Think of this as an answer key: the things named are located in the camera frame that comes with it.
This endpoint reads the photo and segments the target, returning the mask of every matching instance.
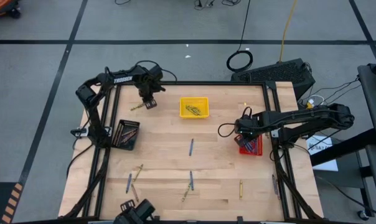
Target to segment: wooden table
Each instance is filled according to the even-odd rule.
[[[281,201],[274,193],[271,175],[275,164],[269,158],[271,141],[263,135],[263,156],[241,155],[231,135],[221,138],[217,128],[222,123],[233,123],[241,117],[243,109],[250,106],[253,113],[265,110],[260,86],[165,86],[166,92],[154,95],[157,107],[130,111],[141,99],[134,86],[122,86],[116,123],[129,119],[141,123],[138,140],[133,151],[111,149],[101,219],[111,220],[120,213],[120,204],[134,199],[126,184],[129,173],[133,176],[138,166],[144,164],[136,183],[140,200],[146,198],[155,207],[161,220],[224,220],[235,221],[242,216],[245,221],[282,221]],[[278,98],[282,111],[297,109],[291,83],[277,83]],[[210,116],[207,119],[181,119],[179,98],[182,96],[206,96],[209,98]],[[110,120],[111,106],[107,114]],[[270,104],[273,109],[271,91]],[[82,125],[87,117],[83,113]],[[232,130],[224,126],[222,134]],[[190,140],[194,149],[189,156]],[[298,145],[306,147],[304,140]],[[77,141],[76,156],[90,145],[88,139]],[[88,182],[94,147],[79,157],[72,165],[65,186],[59,215],[66,214],[82,196]],[[306,151],[290,149],[291,163],[298,191],[320,216],[321,203],[314,174]],[[194,177],[194,191],[188,193],[185,202],[181,198]],[[243,198],[239,199],[239,181],[243,180]],[[90,215],[94,214],[97,196],[92,195]],[[286,188],[290,216],[294,216],[291,194]]]

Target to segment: yellow bin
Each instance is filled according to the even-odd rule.
[[[207,97],[181,97],[180,117],[201,119],[209,116],[209,99]]]

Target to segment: yellow plastic tray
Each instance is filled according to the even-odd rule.
[[[200,115],[195,115],[189,111],[186,106],[197,108]],[[187,119],[201,119],[209,116],[209,99],[207,97],[181,97],[180,98],[180,117]]]

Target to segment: yellow cable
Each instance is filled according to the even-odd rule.
[[[296,6],[296,3],[297,3],[297,2],[298,2],[298,0],[294,0],[293,5],[292,5],[292,8],[290,9],[290,15],[289,15],[288,21],[286,21],[285,30],[283,31],[282,44],[281,44],[281,53],[280,53],[280,62],[282,62],[283,43],[285,42],[285,34],[286,34],[286,30],[288,29],[288,26],[289,26],[290,20],[292,19],[292,15],[293,15],[294,7]]]

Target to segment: white paper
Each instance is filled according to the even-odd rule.
[[[307,139],[307,148],[309,149],[311,146],[317,144],[319,140],[322,140],[324,138],[325,136],[316,136],[316,135],[312,136],[311,138]],[[323,140],[323,142],[320,142],[318,145],[310,148],[309,152],[311,155],[313,155],[331,146],[332,146],[332,140],[330,138],[327,138]],[[314,166],[313,169],[314,170],[339,171],[337,168],[337,163],[335,159],[332,161]]]

